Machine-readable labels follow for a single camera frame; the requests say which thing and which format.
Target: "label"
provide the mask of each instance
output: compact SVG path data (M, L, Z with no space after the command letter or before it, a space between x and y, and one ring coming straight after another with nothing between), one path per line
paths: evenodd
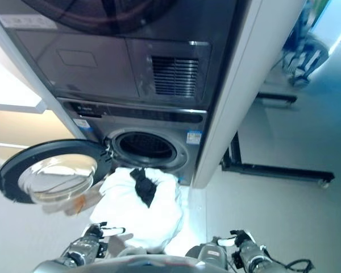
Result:
M186 143L199 145L199 143L201 142L201 137L201 131L188 131Z
M73 121L81 129L86 129L86 130L91 129L91 126L89 125L89 123L85 119L74 118Z
M207 251L207 254L214 255L214 256L220 256L220 253L219 253L219 252L217 252L217 251L212 251L212 250Z
M6 28L57 29L54 21L40 14L0 14L0 22Z

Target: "cable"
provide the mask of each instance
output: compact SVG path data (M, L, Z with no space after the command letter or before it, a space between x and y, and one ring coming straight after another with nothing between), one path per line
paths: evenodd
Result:
M313 266L312 261L310 259L299 259L299 260L295 260L293 262L290 262L288 264L283 264L282 262L279 262L278 260L273 259L270 256L270 254L269 254L269 252L268 252L268 250L266 248L264 248L264 252L273 262L280 264L281 266L283 266L287 270L291 270L291 271L294 271L294 272L308 273L309 271L311 271L312 269L315 268ZM307 263L307 266L304 269L293 268L294 265L299 264L299 263Z
M238 272L236 271L236 269L234 269L234 267L232 266L232 263L230 263L229 261L227 261L227 263L228 263L228 265L231 267L231 269L233 270L233 272L238 273Z

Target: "white cloth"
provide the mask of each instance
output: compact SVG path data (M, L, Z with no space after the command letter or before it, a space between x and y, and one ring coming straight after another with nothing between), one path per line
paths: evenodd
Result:
M178 178L159 169L146 168L145 175L157 189L151 206L142 202L135 191L133 169L117 168L100 188L103 198L95 207L90 220L107 222L107 226L125 228L133 238L125 243L159 253L181 230L183 211Z

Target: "dryer door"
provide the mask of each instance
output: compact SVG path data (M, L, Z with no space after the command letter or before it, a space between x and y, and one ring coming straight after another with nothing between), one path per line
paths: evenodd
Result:
M97 142L45 142L21 151L1 167L0 190L16 202L53 204L81 195L110 168L111 155Z

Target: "door glass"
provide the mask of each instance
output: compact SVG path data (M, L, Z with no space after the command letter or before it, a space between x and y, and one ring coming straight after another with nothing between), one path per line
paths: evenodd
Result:
M65 201L92 186L96 169L96 161L87 155L56 155L27 168L18 184L33 202Z

